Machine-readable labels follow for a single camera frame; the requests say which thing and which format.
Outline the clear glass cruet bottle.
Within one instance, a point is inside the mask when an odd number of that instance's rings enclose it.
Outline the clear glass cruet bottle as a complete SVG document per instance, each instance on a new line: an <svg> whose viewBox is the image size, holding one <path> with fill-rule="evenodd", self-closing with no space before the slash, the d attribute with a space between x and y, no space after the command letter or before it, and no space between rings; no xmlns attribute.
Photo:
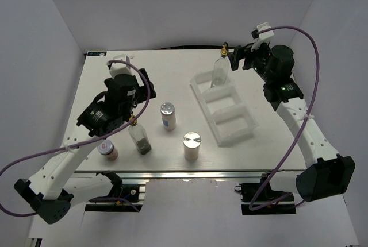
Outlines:
<svg viewBox="0 0 368 247"><path fill-rule="evenodd" d="M210 87L218 87L225 85L228 71L230 68L228 54L228 43L224 42L220 50L220 57L216 60L213 67L212 80Z"/></svg>

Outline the glass cruet dark powder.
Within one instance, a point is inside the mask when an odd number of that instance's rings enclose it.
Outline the glass cruet dark powder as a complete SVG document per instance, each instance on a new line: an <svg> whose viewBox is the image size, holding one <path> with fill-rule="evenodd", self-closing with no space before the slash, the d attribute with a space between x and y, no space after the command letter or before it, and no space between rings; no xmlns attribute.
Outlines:
<svg viewBox="0 0 368 247"><path fill-rule="evenodd" d="M141 155L146 155L151 151L152 147L149 142L145 128L135 120L128 128L129 135L136 146L137 151Z"/></svg>

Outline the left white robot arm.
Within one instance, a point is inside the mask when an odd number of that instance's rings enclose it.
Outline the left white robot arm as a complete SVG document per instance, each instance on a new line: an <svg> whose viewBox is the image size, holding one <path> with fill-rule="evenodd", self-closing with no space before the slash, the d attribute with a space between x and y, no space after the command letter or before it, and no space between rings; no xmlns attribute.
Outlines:
<svg viewBox="0 0 368 247"><path fill-rule="evenodd" d="M143 86L139 86L136 77L131 74L117 74L105 79L106 91L96 95L78 117L63 151L56 152L29 179L16 181L14 189L46 223L56 223L71 207L82 202L95 198L116 200L120 197L122 180L112 171L101 171L80 185L68 186L67 182L112 131L127 127L138 104L156 97L154 85L145 69L138 72Z"/></svg>

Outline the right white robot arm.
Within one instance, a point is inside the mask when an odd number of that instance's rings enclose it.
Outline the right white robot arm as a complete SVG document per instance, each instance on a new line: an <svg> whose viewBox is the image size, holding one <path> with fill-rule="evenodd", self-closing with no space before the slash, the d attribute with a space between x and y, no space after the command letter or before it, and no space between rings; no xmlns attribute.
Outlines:
<svg viewBox="0 0 368 247"><path fill-rule="evenodd" d="M292 79L293 51L285 45L270 48L263 43L258 49L252 46L237 46L228 54L231 68L237 70L239 62L244 60L243 69L253 69L262 78L264 96L294 136L294 144L299 147L306 168L301 172L278 171L264 175L260 195L273 200L280 192L296 193L311 202L345 193L355 162L350 156L340 155L309 114L310 107Z"/></svg>

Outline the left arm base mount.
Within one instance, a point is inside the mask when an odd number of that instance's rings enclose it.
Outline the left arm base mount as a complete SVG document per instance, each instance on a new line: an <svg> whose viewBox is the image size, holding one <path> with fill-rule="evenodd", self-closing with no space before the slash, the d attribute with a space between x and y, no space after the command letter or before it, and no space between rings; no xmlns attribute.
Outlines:
<svg viewBox="0 0 368 247"><path fill-rule="evenodd" d="M85 205L87 212L139 213L143 199L140 198L141 186L127 183L118 174L110 171L98 172L112 182L112 189L106 196L91 199Z"/></svg>

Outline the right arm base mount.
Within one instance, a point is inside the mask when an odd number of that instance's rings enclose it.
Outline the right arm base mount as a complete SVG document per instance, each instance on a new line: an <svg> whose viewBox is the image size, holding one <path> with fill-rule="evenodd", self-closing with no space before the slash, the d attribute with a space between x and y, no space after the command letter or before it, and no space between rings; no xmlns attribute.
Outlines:
<svg viewBox="0 0 368 247"><path fill-rule="evenodd" d="M263 207L259 210L251 211L249 205L252 198L256 194L257 190L261 187L262 183L266 180L266 174L263 174L256 183L240 183L234 187L237 194L240 195L241 200L241 213L243 215L292 215L296 214L294 196L289 194L285 199L273 202L272 204ZM271 202L274 199L278 199L286 192L274 191L268 184L265 189L257 197L254 202L254 207L263 205L264 203Z"/></svg>

